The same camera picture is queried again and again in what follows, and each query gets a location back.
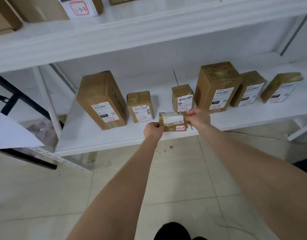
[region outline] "brown cardboard box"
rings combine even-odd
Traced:
[[[110,71],[84,76],[77,102],[103,130],[127,124],[126,103]]]
[[[159,113],[159,125],[165,127],[164,132],[187,131],[188,122],[185,112],[161,112]]]
[[[149,91],[128,93],[127,107],[135,123],[154,119]]]
[[[302,80],[299,72],[280,73],[269,83],[260,97],[264,103],[282,102]]]
[[[28,23],[70,19],[59,0],[8,0],[8,2]],[[92,2],[98,14],[102,13],[102,1],[92,0]]]
[[[242,73],[241,84],[230,102],[231,106],[239,107],[253,103],[266,82],[256,71]]]
[[[22,27],[21,20],[5,0],[0,0],[0,35],[11,33]]]
[[[209,113],[225,111],[241,83],[241,76],[230,62],[201,67],[194,95],[199,109]]]
[[[172,88],[172,106],[175,112],[193,109],[193,91],[189,84]]]

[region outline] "person's right arm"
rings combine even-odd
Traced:
[[[307,173],[229,138],[205,110],[187,114],[269,228],[281,240],[307,239]]]

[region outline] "hand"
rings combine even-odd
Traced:
[[[146,128],[143,130],[144,138],[152,138],[153,140],[156,140],[157,142],[162,137],[162,133],[164,131],[164,126],[159,126],[158,122],[151,122],[146,125]]]
[[[197,130],[203,129],[210,125],[210,115],[206,110],[192,109],[186,113],[188,124]]]

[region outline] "black metal frame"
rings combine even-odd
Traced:
[[[8,115],[11,111],[11,109],[15,106],[16,102],[20,99],[24,101],[26,104],[28,104],[30,107],[35,109],[37,112],[42,114],[47,119],[51,120],[50,115],[47,110],[45,110],[43,107],[41,107],[39,104],[37,104],[35,101],[33,101],[31,98],[29,98],[27,95],[25,95],[23,92],[21,92],[19,89],[17,89],[14,85],[12,85],[10,82],[8,82],[6,79],[4,79],[2,76],[0,76],[0,86],[2,86],[4,89],[11,92],[13,95],[11,98],[7,98],[0,95],[0,101],[6,103],[6,105],[3,107],[3,109],[0,111],[4,115]],[[48,169],[55,170],[57,169],[57,165],[43,161],[39,158],[36,158],[34,156],[25,154],[23,152],[19,152],[15,149],[9,148],[9,149],[0,149],[0,153],[3,153],[5,155],[35,164],[39,165],[41,167],[45,167]]]

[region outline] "person's left hand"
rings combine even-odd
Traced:
[[[152,140],[159,141],[164,131],[164,126],[159,126],[158,122],[151,122],[146,125],[143,130],[144,138],[151,138]]]

